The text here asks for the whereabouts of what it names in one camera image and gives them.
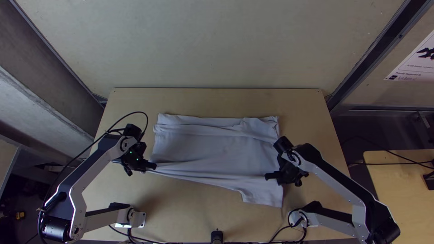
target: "black cable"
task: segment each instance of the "black cable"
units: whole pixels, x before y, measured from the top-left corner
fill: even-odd
[[[52,199],[47,206],[44,206],[45,202],[48,200],[48,196],[50,195],[50,191],[51,188],[53,187],[53,185],[56,183],[56,181],[59,179],[59,177],[62,175],[62,173],[65,171],[65,169],[72,163],[74,162],[78,157],[80,157],[83,153],[85,153],[89,148],[91,148],[93,145],[95,145],[95,143],[97,143],[99,140],[101,140],[105,135],[108,135],[111,133],[111,130],[113,129],[113,127],[115,125],[117,125],[117,123],[119,123],[121,120],[123,120],[124,118],[132,115],[132,114],[136,114],[136,113],[142,113],[146,116],[146,125],[145,125],[145,129],[143,130],[143,132],[140,134],[140,139],[143,137],[143,135],[145,134],[146,129],[148,128],[148,122],[149,122],[149,118],[148,115],[142,111],[135,111],[129,114],[126,114],[124,116],[122,116],[120,119],[118,119],[112,126],[110,126],[110,128],[108,128],[108,130],[106,132],[104,132],[100,137],[98,137],[98,139],[96,139],[93,143],[91,143],[88,147],[86,147],[82,152],[80,152],[77,156],[75,156],[71,161],[69,161],[65,166],[63,166],[63,169],[60,171],[60,173],[56,176],[56,178],[54,179],[53,183],[51,183],[51,185],[48,187],[47,193],[44,197],[44,201],[42,202],[42,206],[39,210],[39,214],[38,214],[38,235],[39,238],[41,239],[43,244],[47,244],[47,242],[44,240],[43,235],[42,235],[42,229],[41,226],[42,225],[42,220],[44,215],[51,209],[52,206],[54,206],[57,203],[57,200],[54,198]],[[114,129],[113,131],[118,132],[121,131],[122,129]]]
[[[267,242],[266,244],[274,244],[274,243],[282,243],[282,244],[296,244],[296,243],[302,243],[303,241],[304,241],[304,239],[306,238],[306,235],[307,235],[307,228],[306,227],[303,227],[303,236],[299,239],[299,240],[296,240],[296,241],[274,241],[274,238],[276,238],[276,236],[282,231],[282,230],[284,230],[284,229],[287,229],[287,228],[294,228],[294,226],[285,226],[285,227],[282,227],[281,229],[279,229],[277,232],[276,232],[276,234],[274,234],[274,236],[270,239],[270,241],[269,242]]]
[[[291,222],[289,221],[289,217],[291,216],[291,214],[293,213],[293,212],[295,212],[295,211],[298,211],[298,210],[300,210],[300,208],[296,208],[296,209],[293,209],[293,210],[291,210],[289,213],[288,213],[288,225],[287,226],[285,226],[285,227],[282,227],[282,228],[280,228],[274,235],[273,235],[273,237],[270,239],[270,241],[269,242],[267,242],[267,243],[265,243],[265,244],[274,244],[274,243],[283,243],[283,244],[295,244],[295,243],[303,243],[303,241],[304,241],[304,239],[305,239],[305,237],[306,237],[306,235],[307,235],[307,228],[305,228],[305,227],[303,227],[303,236],[299,239],[299,240],[297,240],[297,241],[274,241],[274,239],[276,238],[276,236],[282,231],[282,230],[284,230],[284,229],[287,229],[287,228],[294,228],[294,227],[297,227],[302,221],[303,221],[303,218],[299,218],[293,225],[291,225]]]
[[[30,239],[28,239],[26,242],[24,242],[24,244],[29,243],[31,240],[33,240],[33,238],[35,238],[38,234],[36,233],[34,236],[32,236]]]
[[[115,231],[115,232],[117,232],[117,233],[119,233],[119,234],[121,234],[121,235],[124,235],[124,236],[130,237],[130,238],[134,238],[134,239],[137,239],[137,240],[144,240],[144,241],[151,242],[151,243],[165,244],[165,243],[163,243],[163,242],[152,241],[152,240],[148,240],[148,239],[145,239],[145,238],[139,238],[139,237],[136,237],[136,236],[132,236],[132,235],[125,234],[125,233],[120,232],[119,230],[113,228],[111,225],[108,225],[108,227],[110,227],[113,231]]]
[[[404,156],[401,156],[401,155],[399,155],[399,154],[396,154],[396,153],[394,153],[394,152],[392,152],[392,151],[390,151],[390,150],[384,148],[383,146],[381,146],[381,145],[379,145],[379,144],[377,144],[377,143],[375,143],[375,142],[373,142],[373,141],[371,141],[371,140],[368,140],[368,139],[366,139],[366,138],[364,138],[364,137],[361,137],[361,136],[353,136],[353,137],[351,137],[351,138],[349,138],[349,139],[346,139],[345,141],[343,141],[343,142],[340,144],[340,146],[342,147],[345,143],[347,143],[348,141],[351,141],[351,140],[353,140],[353,139],[361,139],[361,140],[363,140],[363,141],[365,141],[365,142],[368,142],[368,143],[370,143],[370,144],[372,144],[372,145],[374,145],[374,146],[376,146],[376,147],[378,147],[378,148],[380,148],[380,149],[382,149],[382,150],[384,150],[384,151],[386,151],[386,152],[388,152],[388,153],[390,153],[390,154],[392,154],[392,155],[395,155],[395,156],[398,157],[398,158],[402,158],[402,159],[404,159],[404,160],[407,160],[407,161],[412,162],[412,163],[402,163],[402,164],[417,164],[417,165],[420,165],[420,166],[425,167],[425,168],[434,169],[433,167],[429,167],[429,166],[423,165],[423,164],[425,164],[425,163],[429,163],[429,162],[431,162],[431,161],[416,162],[416,161],[414,161],[414,160],[411,160],[411,159],[409,159],[409,158],[406,158],[406,157],[404,157]],[[367,163],[353,163],[353,164],[366,164],[366,165],[394,165],[394,164],[367,164]]]
[[[130,242],[131,242],[132,244],[137,244],[136,242],[134,242],[134,241],[131,239],[131,228],[128,228],[128,230],[127,230],[127,234],[128,234],[128,240],[130,240]]]

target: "wooden table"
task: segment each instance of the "wooden table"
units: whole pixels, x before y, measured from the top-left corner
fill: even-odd
[[[97,137],[121,116],[144,111],[149,116],[143,138],[152,153],[152,126],[158,113],[198,117],[279,116],[281,135],[293,144],[309,142],[325,160],[349,175],[333,123],[320,90],[316,89],[114,89],[99,126]],[[144,127],[146,119],[136,114],[124,119]],[[351,206],[315,176],[303,179],[303,186],[285,187],[283,208],[244,203],[238,192],[156,174],[134,173],[128,177],[118,164],[109,164],[84,191],[89,210],[106,208],[110,202],[129,203],[147,213],[143,229],[136,236],[166,242],[209,242],[210,233],[223,230],[227,242],[268,241],[283,225],[288,210],[313,200],[324,207],[350,212]],[[284,230],[276,240],[295,240],[302,233]],[[325,227],[310,228],[307,240],[341,239],[348,236]],[[108,227],[91,231],[84,239],[125,240]]]
[[[0,197],[12,171],[17,149],[17,146],[0,139]]]
[[[416,162],[432,160],[434,150],[393,151]],[[408,163],[386,151],[364,153],[367,164]],[[386,204],[401,235],[394,244],[432,243],[434,231],[434,191],[427,189],[423,174],[432,172],[418,165],[368,165],[379,201]]]

